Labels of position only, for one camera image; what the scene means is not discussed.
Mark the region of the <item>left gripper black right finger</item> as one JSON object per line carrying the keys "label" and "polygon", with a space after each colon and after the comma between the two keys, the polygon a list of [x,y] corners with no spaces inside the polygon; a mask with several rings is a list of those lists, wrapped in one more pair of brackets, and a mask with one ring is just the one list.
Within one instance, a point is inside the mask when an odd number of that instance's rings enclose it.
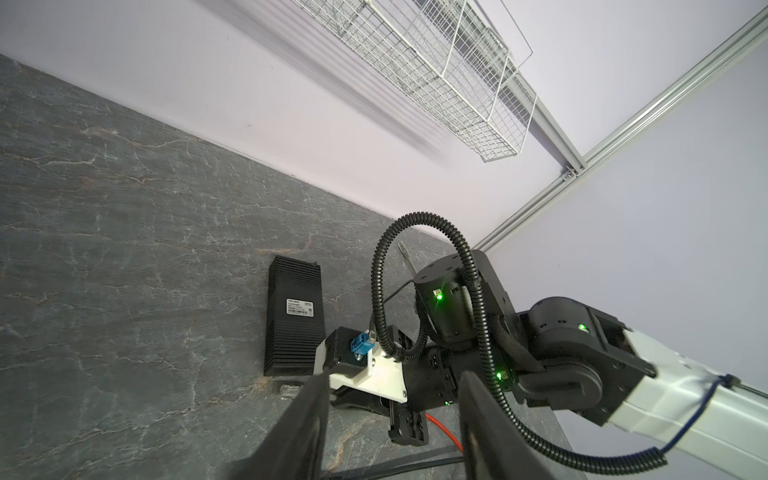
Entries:
{"label": "left gripper black right finger", "polygon": [[469,479],[553,477],[475,373],[462,374],[458,393],[464,465]]}

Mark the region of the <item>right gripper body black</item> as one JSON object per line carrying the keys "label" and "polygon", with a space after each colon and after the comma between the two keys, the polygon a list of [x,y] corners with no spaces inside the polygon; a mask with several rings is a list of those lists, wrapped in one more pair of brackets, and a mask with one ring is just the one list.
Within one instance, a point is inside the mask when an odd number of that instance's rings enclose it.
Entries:
{"label": "right gripper body black", "polygon": [[[502,328],[518,340],[519,317],[488,256],[480,250],[472,255],[481,278],[494,378],[503,392],[509,392],[516,383],[514,362],[495,338],[495,331]],[[406,401],[400,403],[373,392],[340,386],[333,391],[332,406],[387,417],[393,443],[425,446],[429,443],[427,412],[458,401],[464,372],[471,371],[480,378],[485,373],[460,256],[448,255],[424,267],[414,276],[414,288],[414,308],[427,331],[427,342],[418,357],[399,366]]]}

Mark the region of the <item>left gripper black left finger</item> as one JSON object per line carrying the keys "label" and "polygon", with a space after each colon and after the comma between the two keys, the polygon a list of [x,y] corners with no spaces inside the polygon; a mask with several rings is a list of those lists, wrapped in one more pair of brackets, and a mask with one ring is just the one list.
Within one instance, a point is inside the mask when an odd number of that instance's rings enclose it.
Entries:
{"label": "left gripper black left finger", "polygon": [[311,377],[232,479],[318,479],[330,407],[329,378]]}

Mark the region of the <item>black network switch box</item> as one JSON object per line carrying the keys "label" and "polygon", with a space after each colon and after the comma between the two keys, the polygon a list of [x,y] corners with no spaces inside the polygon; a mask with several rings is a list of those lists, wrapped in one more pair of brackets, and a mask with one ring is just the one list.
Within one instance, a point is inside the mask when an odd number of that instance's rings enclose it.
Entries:
{"label": "black network switch box", "polygon": [[325,338],[321,267],[276,256],[269,267],[264,375],[310,375]]}

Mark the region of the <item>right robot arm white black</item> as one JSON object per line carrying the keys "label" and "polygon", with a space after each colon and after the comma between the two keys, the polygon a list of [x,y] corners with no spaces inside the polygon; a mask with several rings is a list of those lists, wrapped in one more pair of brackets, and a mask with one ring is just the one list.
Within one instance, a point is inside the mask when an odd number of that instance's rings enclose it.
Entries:
{"label": "right robot arm white black", "polygon": [[[681,450],[741,479],[767,475],[767,396],[737,377],[688,359],[616,317],[566,297],[516,312],[488,257],[473,254],[503,392],[527,407],[568,410],[599,426],[656,439],[659,447],[615,459],[565,452],[561,464],[621,475],[663,466]],[[388,417],[396,442],[422,445],[428,410],[459,398],[466,372],[483,374],[469,278],[458,255],[413,279],[415,309],[428,342],[399,363],[372,331],[341,327],[316,350],[333,403]]]}

